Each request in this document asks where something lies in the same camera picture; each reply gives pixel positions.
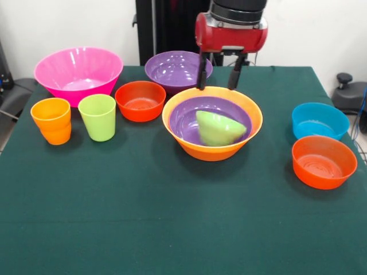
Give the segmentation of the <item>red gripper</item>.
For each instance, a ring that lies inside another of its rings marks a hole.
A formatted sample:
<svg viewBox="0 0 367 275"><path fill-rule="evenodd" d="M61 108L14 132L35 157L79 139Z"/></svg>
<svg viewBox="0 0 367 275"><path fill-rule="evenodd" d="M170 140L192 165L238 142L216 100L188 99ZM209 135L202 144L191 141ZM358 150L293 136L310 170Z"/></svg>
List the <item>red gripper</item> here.
<svg viewBox="0 0 367 275"><path fill-rule="evenodd" d="M195 27L196 44L200 49L196 88L201 91L205 88L207 53L240 52L228 80L228 89L236 89L247 53L260 51L267 34L265 18L258 24L245 26L219 21L210 13L199 13Z"/></svg>

